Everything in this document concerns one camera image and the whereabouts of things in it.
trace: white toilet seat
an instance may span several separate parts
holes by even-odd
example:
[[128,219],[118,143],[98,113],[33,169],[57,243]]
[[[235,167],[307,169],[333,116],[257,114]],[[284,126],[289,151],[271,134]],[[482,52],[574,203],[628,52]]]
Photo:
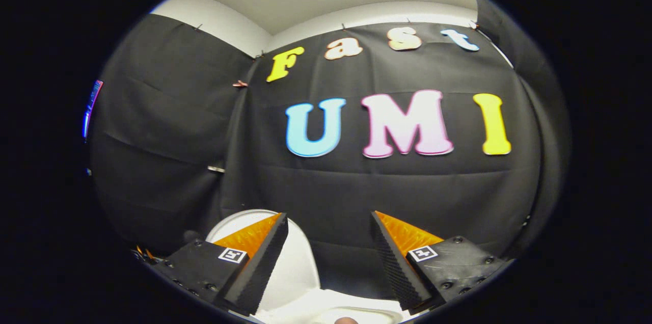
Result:
[[[215,242],[276,212],[253,209],[224,218],[208,234]],[[351,317],[359,324],[398,324],[417,315],[400,308],[398,301],[366,299],[321,289],[317,265],[308,238],[291,219],[286,242],[265,289],[256,315],[265,324],[333,324]]]

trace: clip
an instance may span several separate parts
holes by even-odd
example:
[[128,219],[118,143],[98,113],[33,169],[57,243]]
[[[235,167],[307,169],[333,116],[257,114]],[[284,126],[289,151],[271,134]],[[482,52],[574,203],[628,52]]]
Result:
[[249,85],[248,85],[247,83],[242,82],[241,80],[238,80],[238,83],[234,83],[234,84],[233,84],[233,87],[240,87],[240,88],[242,88],[242,87],[249,87]]

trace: yellow letter f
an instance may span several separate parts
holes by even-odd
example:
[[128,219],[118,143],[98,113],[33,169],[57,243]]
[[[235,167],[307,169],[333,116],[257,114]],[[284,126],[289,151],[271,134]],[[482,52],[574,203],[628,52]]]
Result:
[[272,73],[268,76],[267,82],[284,78],[289,73],[286,68],[292,68],[296,63],[296,56],[302,55],[304,52],[303,47],[294,48],[286,52],[277,54],[272,58],[274,66],[272,66]]

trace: black plastic mount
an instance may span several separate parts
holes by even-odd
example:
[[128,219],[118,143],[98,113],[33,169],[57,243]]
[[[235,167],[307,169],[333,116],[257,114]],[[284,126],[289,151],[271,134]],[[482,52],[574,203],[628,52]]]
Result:
[[256,314],[287,238],[287,231],[287,214],[281,213],[256,255],[228,289],[224,298],[234,305],[230,307],[231,310],[242,315]]
[[376,213],[372,213],[371,230],[376,250],[383,261],[385,275],[401,309],[417,314],[427,308],[443,305],[445,301],[440,294],[428,290],[417,273],[410,268]]
[[153,268],[199,298],[214,303],[249,261],[246,252],[197,239]]
[[477,287],[505,263],[463,236],[411,250],[406,258],[428,291],[446,301]]
[[287,231],[282,213],[251,259],[242,250],[197,239],[152,268],[218,308],[256,314]]

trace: letter u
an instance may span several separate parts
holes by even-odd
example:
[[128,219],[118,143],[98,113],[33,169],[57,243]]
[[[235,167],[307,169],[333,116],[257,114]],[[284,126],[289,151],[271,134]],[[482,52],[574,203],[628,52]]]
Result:
[[313,106],[300,103],[287,108],[287,149],[301,157],[319,157],[337,147],[342,133],[341,109],[346,104],[345,99],[326,99],[319,103],[324,110],[324,132],[319,141],[308,139],[308,113]]

